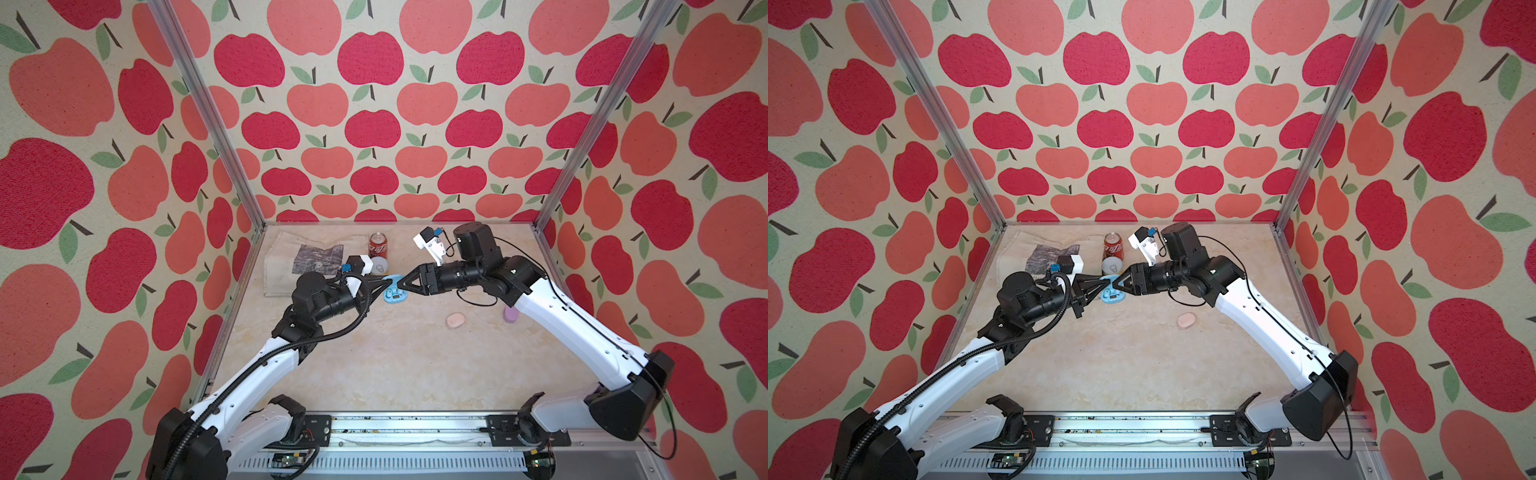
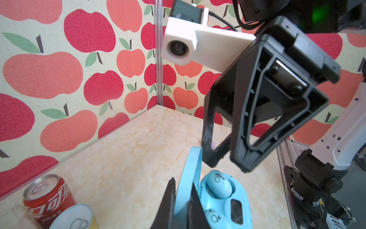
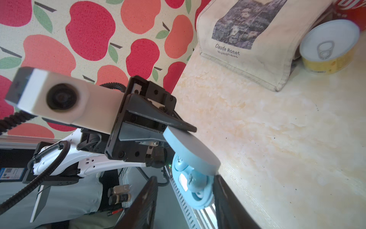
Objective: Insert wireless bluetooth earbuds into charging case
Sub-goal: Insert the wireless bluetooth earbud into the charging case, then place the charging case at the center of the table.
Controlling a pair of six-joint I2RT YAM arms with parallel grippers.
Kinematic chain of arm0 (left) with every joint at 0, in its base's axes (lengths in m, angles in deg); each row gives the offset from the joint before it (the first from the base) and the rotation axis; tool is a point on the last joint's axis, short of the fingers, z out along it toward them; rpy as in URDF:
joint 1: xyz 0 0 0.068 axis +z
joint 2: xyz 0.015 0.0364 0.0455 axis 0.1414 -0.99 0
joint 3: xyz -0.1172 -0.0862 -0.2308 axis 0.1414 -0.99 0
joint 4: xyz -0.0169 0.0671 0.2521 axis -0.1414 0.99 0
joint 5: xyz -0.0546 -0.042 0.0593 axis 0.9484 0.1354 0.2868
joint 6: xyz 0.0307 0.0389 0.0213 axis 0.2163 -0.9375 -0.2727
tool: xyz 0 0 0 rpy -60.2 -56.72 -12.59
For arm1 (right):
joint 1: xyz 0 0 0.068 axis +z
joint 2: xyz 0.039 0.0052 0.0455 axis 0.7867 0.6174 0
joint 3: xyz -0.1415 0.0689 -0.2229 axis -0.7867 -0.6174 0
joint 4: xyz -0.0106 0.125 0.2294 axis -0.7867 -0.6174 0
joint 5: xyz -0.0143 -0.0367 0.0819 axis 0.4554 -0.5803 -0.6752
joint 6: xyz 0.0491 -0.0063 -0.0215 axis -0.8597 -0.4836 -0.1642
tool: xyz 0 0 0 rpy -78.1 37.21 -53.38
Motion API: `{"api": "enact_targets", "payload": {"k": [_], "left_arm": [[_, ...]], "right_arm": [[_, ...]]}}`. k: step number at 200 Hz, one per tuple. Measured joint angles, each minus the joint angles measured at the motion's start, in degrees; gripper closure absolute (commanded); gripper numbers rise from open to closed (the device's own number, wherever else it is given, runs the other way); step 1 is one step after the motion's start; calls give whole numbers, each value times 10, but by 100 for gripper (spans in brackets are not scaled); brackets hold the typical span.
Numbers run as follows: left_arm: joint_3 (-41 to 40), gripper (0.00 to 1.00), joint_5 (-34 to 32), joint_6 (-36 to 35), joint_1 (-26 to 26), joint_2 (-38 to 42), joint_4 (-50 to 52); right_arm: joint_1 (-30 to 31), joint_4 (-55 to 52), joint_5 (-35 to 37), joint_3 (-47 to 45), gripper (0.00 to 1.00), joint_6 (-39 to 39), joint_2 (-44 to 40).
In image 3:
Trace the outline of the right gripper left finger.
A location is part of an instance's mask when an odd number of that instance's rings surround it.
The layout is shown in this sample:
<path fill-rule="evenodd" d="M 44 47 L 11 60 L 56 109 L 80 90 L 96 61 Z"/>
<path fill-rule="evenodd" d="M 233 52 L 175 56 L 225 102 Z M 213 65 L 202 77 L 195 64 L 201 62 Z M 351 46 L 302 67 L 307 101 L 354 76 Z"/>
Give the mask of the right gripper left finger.
<path fill-rule="evenodd" d="M 115 229 L 152 229 L 158 197 L 157 177 L 148 179 L 129 210 L 114 226 Z"/>

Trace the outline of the blue earbud charging case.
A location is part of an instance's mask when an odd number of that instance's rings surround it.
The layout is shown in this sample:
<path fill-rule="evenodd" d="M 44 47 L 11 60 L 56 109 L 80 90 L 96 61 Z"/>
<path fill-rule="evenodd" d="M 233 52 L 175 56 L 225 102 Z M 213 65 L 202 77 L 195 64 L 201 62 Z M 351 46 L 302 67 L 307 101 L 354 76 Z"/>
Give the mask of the blue earbud charging case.
<path fill-rule="evenodd" d="M 195 210 L 209 207 L 214 199 L 214 177 L 221 162 L 196 136 L 167 127 L 163 136 L 175 152 L 173 180 L 186 203 Z"/>

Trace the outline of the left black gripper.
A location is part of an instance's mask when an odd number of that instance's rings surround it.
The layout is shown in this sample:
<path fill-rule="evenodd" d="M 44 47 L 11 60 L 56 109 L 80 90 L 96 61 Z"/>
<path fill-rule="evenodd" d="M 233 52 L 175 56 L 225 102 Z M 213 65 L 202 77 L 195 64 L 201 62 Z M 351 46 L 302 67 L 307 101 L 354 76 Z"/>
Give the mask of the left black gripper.
<path fill-rule="evenodd" d="M 132 77 L 104 151 L 107 158 L 150 163 L 157 159 L 154 151 L 164 154 L 167 126 L 195 133 L 195 126 L 172 116 L 175 105 L 176 98 L 164 88 L 140 76 Z"/>

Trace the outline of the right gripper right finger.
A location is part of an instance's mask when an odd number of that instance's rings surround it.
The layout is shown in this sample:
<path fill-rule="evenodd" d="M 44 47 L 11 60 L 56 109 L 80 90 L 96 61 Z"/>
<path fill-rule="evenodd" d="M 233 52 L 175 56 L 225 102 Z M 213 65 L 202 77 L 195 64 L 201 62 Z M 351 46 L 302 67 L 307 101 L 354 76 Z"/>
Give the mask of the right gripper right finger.
<path fill-rule="evenodd" d="M 213 195 L 219 229 L 260 229 L 220 175 L 214 177 Z"/>

